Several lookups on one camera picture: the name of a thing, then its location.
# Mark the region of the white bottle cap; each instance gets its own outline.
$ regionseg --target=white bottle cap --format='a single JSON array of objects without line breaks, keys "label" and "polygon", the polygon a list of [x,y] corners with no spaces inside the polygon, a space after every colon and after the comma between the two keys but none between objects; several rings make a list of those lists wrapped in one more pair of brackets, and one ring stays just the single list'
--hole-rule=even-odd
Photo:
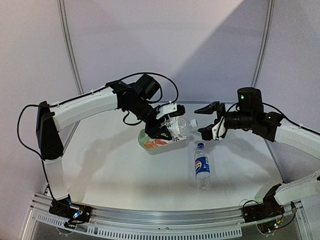
[{"label": "white bottle cap", "polygon": [[191,127],[194,129],[194,128],[196,128],[196,127],[198,127],[198,122],[197,122],[197,120],[195,120],[195,119],[191,119],[190,120],[190,124],[191,124]]}]

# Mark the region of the bottle cap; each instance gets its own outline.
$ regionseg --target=bottle cap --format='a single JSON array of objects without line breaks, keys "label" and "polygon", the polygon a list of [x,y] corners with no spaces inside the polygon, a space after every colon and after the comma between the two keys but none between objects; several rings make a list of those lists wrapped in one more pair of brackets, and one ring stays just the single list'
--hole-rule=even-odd
[{"label": "bottle cap", "polygon": [[198,127],[198,122],[197,122],[197,120],[195,120],[195,119],[191,119],[190,120],[190,124],[191,124],[191,127],[194,129],[194,128],[196,128],[196,127]]},{"label": "bottle cap", "polygon": [[202,142],[199,142],[197,147],[198,149],[204,149],[205,145]]}]

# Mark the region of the white tabletop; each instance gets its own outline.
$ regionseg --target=white tabletop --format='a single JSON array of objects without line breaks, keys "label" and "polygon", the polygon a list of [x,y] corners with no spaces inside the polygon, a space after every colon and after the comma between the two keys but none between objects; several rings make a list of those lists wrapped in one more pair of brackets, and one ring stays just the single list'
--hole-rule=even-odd
[{"label": "white tabletop", "polygon": [[[194,114],[205,104],[185,104],[187,119],[199,127],[213,115]],[[121,110],[84,119],[63,156],[71,199],[87,205],[153,211],[188,211],[240,206],[257,199],[281,176],[265,141],[251,132],[229,130],[221,141],[205,141],[210,152],[211,190],[195,186],[195,130],[189,140],[147,152],[138,144],[144,124],[127,126]],[[127,122],[135,122],[131,114]]]}]

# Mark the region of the blue bottle cap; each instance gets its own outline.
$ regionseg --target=blue bottle cap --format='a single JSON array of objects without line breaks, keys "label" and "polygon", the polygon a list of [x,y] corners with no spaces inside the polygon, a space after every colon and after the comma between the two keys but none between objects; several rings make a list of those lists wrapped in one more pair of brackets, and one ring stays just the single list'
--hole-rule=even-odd
[{"label": "blue bottle cap", "polygon": [[198,149],[204,149],[205,145],[202,142],[199,142],[197,148]]}]

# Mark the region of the white wall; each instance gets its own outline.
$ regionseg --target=white wall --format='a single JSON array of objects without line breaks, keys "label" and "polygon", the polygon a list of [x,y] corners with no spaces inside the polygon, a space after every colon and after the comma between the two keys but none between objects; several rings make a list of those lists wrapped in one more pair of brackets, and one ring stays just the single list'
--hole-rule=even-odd
[{"label": "white wall", "polygon": [[[135,72],[158,72],[180,101],[236,101],[250,86],[266,0],[65,2],[85,91]],[[165,80],[164,99],[175,97]]]},{"label": "white wall", "polygon": [[[263,101],[290,119],[320,131],[320,1],[275,1],[258,87]],[[271,144],[284,180],[320,169],[320,161],[292,147]],[[315,239],[320,236],[320,196],[303,199]]]},{"label": "white wall", "polygon": [[[77,91],[57,1],[1,1],[0,35],[0,239],[17,240],[34,192],[45,186],[39,159],[18,142],[18,115],[26,104],[64,100]],[[33,148],[36,116],[28,110],[20,126]]]}]

